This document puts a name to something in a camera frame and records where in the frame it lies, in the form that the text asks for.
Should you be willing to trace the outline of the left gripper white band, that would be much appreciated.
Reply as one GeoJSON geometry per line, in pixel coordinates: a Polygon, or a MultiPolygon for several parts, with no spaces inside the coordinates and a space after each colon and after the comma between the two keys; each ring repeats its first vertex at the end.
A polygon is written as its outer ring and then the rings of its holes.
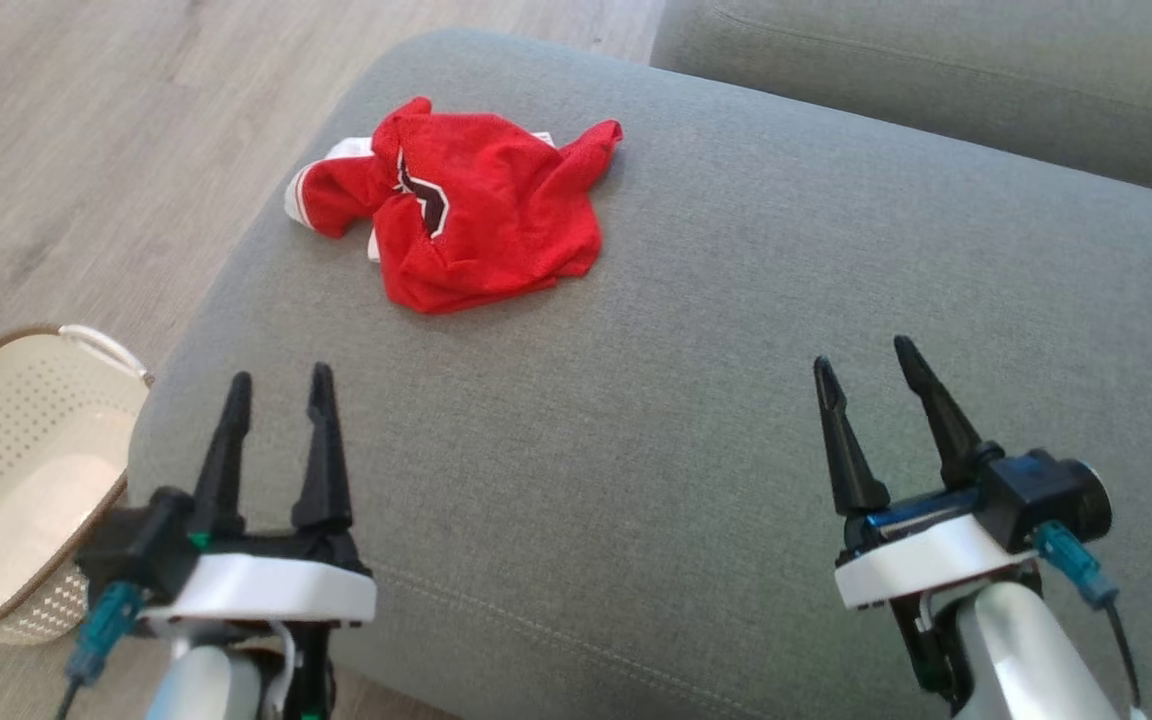
{"type": "MultiPolygon", "coordinates": [[[[234,374],[194,492],[191,536],[243,536],[238,511],[242,454],[250,430],[252,378],[234,374]]],[[[316,363],[306,416],[312,434],[301,495],[291,509],[297,530],[347,530],[353,500],[332,367],[316,363]]],[[[147,602],[142,623],[325,623],[364,626],[376,619],[378,584],[339,562],[212,552],[184,539],[189,575],[168,602],[147,602]]]]}

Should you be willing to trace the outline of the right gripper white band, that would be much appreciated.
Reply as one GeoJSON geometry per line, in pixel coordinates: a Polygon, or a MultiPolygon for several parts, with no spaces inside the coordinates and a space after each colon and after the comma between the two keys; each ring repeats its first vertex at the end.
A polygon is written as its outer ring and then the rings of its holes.
{"type": "Polygon", "coordinates": [[[893,348],[908,387],[919,397],[941,458],[946,488],[890,506],[847,418],[846,392],[828,357],[814,357],[814,395],[823,429],[835,511],[844,520],[844,551],[835,583],[847,609],[922,594],[1023,564],[1036,551],[1007,551],[973,516],[973,484],[1002,447],[984,439],[935,376],[914,338],[897,334],[893,348]]]}

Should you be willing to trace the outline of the red jersey with black print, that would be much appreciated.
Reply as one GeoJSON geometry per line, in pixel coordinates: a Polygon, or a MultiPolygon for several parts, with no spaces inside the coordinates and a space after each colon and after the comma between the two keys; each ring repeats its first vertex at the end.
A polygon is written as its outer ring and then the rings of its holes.
{"type": "Polygon", "coordinates": [[[340,141],[285,187],[285,213],[369,253],[399,306],[447,314],[582,276],[602,251],[590,194],[623,129],[608,119],[556,146],[506,118],[415,97],[369,137],[340,141]]]}

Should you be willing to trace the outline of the grey sofa seat cushion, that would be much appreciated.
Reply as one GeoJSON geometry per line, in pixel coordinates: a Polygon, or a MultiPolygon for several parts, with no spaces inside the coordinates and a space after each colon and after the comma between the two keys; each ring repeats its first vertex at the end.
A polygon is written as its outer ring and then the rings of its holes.
{"type": "Polygon", "coordinates": [[[129,495],[194,488],[253,377],[241,502],[285,528],[306,393],[335,377],[378,615],[364,674],[485,720],[922,720],[890,614],[842,606],[814,356],[895,497],[940,458],[914,338],[983,437],[1101,473],[1152,720],[1152,190],[786,97],[472,29],[388,51],[303,159],[425,96],[623,142],[584,278],[465,313],[392,304],[369,233],[271,196],[157,373],[129,495]]]}

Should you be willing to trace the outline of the cream perforated laundry basket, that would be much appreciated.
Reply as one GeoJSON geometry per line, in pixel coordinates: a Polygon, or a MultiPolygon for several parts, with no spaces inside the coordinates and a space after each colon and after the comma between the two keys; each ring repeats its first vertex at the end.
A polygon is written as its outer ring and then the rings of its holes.
{"type": "Polygon", "coordinates": [[[131,434],[154,382],[86,325],[0,338],[0,643],[55,641],[88,614],[74,562],[122,501],[131,434]]]}

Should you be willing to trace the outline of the grey sofa back cushion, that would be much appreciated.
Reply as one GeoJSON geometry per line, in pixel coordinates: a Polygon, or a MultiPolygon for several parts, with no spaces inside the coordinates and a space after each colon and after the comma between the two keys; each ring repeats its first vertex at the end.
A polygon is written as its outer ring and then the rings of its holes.
{"type": "Polygon", "coordinates": [[[1152,188],[1152,0],[666,0],[650,61],[1152,188]]]}

